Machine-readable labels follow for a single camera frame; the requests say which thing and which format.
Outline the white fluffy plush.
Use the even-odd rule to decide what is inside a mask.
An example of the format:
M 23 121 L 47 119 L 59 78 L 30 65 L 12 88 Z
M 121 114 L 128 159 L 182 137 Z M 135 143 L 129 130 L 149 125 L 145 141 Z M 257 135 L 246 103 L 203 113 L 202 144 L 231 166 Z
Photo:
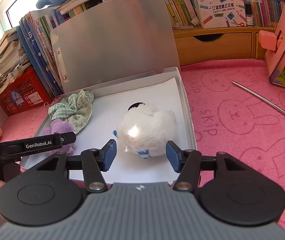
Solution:
M 125 152 L 143 159 L 165 154 L 166 143 L 177 135 L 178 122 L 172 110 L 145 104 L 127 110 L 113 131 Z

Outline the purple fluffy plush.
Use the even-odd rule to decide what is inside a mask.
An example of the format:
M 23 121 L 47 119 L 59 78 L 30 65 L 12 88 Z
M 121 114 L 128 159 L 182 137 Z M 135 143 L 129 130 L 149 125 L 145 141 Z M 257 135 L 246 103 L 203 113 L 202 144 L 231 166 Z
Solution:
M 63 121 L 61 119 L 55 119 L 51 121 L 50 127 L 44 128 L 41 135 L 48 135 L 53 133 L 67 133 L 67 132 L 73 132 L 74 127 L 72 124 L 68 123 L 67 121 Z M 47 156 L 50 156 L 54 153 L 59 152 L 66 152 L 68 155 L 72 155 L 74 153 L 74 149 L 72 148 L 72 144 L 64 145 L 62 148 L 57 150 L 52 150 L 46 152 Z

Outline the green checked cloth scrunchie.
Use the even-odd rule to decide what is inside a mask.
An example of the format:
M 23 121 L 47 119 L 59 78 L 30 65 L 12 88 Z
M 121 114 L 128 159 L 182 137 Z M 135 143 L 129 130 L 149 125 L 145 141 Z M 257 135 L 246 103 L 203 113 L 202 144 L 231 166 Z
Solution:
M 67 102 L 59 102 L 49 107 L 48 115 L 52 121 L 67 121 L 74 128 L 74 133 L 78 134 L 91 119 L 93 102 L 94 93 L 82 89 L 78 94 L 71 94 Z

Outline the black round cap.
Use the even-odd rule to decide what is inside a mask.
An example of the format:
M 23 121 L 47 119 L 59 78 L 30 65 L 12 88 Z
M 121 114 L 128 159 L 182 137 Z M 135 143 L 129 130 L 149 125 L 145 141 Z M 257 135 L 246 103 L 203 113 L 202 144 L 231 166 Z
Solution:
M 140 105 L 145 105 L 145 103 L 144 102 L 136 102 L 136 103 L 129 106 L 128 111 L 131 110 L 132 108 L 139 107 Z

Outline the red plastic basket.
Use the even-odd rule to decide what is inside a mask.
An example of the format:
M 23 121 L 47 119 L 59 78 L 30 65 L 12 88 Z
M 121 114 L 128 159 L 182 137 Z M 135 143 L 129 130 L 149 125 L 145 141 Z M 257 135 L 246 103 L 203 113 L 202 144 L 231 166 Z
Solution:
M 33 67 L 29 67 L 0 94 L 0 106 L 8 116 L 53 102 Z

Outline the stack of horizontal books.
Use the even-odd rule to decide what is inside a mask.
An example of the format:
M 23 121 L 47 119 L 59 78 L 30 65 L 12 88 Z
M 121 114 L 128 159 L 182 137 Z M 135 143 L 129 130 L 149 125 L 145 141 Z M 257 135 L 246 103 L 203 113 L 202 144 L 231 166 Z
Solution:
M 17 28 L 5 31 L 0 38 L 0 94 L 30 66 Z

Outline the silver open cardboard box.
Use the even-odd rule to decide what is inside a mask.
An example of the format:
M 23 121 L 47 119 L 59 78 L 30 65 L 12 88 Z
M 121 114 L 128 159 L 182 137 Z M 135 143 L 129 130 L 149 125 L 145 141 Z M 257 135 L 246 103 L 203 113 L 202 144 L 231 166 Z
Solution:
M 51 32 L 64 94 L 94 93 L 93 114 L 74 153 L 102 148 L 128 108 L 143 102 L 171 110 L 175 143 L 196 148 L 174 34 L 164 0 L 110 0 Z

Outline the metal rod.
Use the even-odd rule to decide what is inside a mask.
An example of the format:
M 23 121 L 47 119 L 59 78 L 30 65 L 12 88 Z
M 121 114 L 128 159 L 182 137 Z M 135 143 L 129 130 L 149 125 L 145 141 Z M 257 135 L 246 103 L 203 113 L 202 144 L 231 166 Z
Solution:
M 253 95 L 254 97 L 260 99 L 261 101 L 263 101 L 264 103 L 268 104 L 269 106 L 271 106 L 273 109 L 275 109 L 276 111 L 278 111 L 279 113 L 281 113 L 282 115 L 285 116 L 285 111 L 280 108 L 279 106 L 277 106 L 276 104 L 272 103 L 270 100 L 267 100 L 266 98 L 264 98 L 263 96 L 261 96 L 260 94 L 252 91 L 251 89 L 235 82 L 235 81 L 232 81 L 232 84 L 235 85 L 236 87 L 239 87 L 241 88 L 242 90 L 248 92 L 249 94 Z

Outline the wooden drawer shelf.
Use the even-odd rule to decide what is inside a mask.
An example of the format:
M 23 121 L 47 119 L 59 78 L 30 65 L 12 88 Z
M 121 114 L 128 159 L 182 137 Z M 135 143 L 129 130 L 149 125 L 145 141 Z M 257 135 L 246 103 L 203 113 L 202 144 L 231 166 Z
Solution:
M 259 31 L 275 27 L 229 27 L 175 29 L 174 38 L 181 66 L 210 60 L 259 59 L 266 50 L 258 42 Z

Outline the blue upright books row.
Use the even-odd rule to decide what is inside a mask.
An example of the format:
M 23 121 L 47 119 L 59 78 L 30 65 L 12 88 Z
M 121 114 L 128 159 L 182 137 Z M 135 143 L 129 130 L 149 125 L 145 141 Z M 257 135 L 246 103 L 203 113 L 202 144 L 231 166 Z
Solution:
M 43 17 L 50 9 L 28 12 L 19 21 L 27 50 L 30 52 L 34 68 L 51 96 L 64 93 L 57 64 L 53 55 L 50 33 Z

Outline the label printer white box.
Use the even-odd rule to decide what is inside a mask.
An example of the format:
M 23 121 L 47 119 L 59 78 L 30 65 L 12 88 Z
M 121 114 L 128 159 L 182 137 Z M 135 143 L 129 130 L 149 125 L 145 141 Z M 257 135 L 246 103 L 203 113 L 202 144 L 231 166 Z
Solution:
M 247 25 L 244 0 L 194 0 L 194 3 L 204 29 Z

